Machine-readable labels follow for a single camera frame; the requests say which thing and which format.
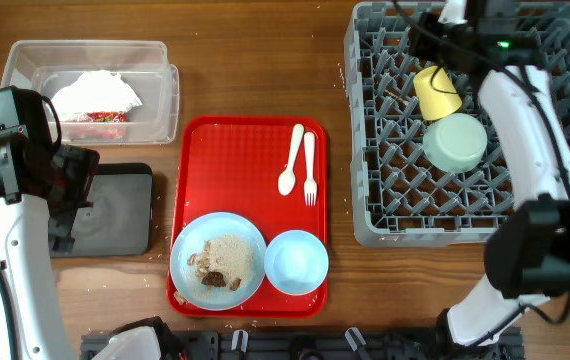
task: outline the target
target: yellow cup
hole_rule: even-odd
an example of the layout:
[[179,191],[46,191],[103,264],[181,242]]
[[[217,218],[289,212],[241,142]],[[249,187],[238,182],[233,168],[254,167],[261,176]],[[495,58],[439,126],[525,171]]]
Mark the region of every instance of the yellow cup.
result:
[[[461,97],[456,94],[456,89],[445,70],[441,69],[434,77],[434,82],[430,84],[436,69],[438,69],[437,66],[429,67],[414,77],[414,90],[418,96],[418,104],[421,107],[423,119],[428,121],[449,116],[463,105]],[[454,94],[445,94],[435,89]]]

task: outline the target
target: red tray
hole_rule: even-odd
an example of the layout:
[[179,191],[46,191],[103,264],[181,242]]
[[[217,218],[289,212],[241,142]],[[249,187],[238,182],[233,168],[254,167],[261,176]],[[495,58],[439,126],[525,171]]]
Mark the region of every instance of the red tray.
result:
[[[294,190],[288,196],[278,192],[278,176],[285,169],[296,124],[316,134],[316,206],[305,206],[302,143],[294,165]],[[305,230],[327,246],[327,140],[323,128],[311,119],[285,117],[202,116],[190,122],[183,133],[172,239],[192,220],[218,211],[251,221],[267,244],[284,231]],[[327,280],[308,295],[289,296],[265,278],[254,296],[226,311],[179,305],[174,291],[168,271],[167,299],[185,316],[298,319],[321,311],[327,300]]]

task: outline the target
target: rice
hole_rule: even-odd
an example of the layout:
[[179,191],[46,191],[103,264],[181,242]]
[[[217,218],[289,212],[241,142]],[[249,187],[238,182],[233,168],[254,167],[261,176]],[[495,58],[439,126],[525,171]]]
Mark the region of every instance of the rice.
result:
[[203,252],[194,255],[188,260],[188,265],[196,265],[195,275],[203,277],[208,272],[219,272],[228,289],[238,279],[239,288],[243,287],[249,283],[254,273],[252,249],[246,241],[234,235],[208,240]]

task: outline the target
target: clear container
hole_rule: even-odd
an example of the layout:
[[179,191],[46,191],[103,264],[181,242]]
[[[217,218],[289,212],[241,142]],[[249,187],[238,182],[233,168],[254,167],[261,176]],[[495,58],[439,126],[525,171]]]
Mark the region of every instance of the clear container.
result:
[[[178,70],[168,64],[167,47],[159,41],[18,41],[7,59],[1,87],[14,85],[52,98],[83,72],[95,70],[119,73],[143,105],[128,111],[127,122],[123,123],[62,122],[63,142],[144,145],[174,140],[179,110]],[[49,121],[55,139],[55,123],[53,118]],[[119,136],[101,135],[114,132]]]

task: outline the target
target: white plate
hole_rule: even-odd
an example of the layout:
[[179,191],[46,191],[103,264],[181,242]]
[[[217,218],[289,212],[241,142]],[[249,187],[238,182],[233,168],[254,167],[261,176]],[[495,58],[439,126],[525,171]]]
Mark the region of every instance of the white plate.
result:
[[267,278],[287,295],[305,295],[316,290],[328,270],[327,249],[306,231],[291,230],[278,235],[265,252]]
[[[236,291],[228,288],[208,290],[194,275],[194,267],[187,265],[192,254],[203,251],[207,240],[223,235],[234,235],[247,241],[254,252],[254,275],[249,282],[241,283]],[[222,311],[244,303],[258,290],[265,278],[264,257],[265,239],[249,220],[231,213],[211,213],[192,221],[178,235],[170,257],[170,274],[174,286],[189,303],[205,310]]]

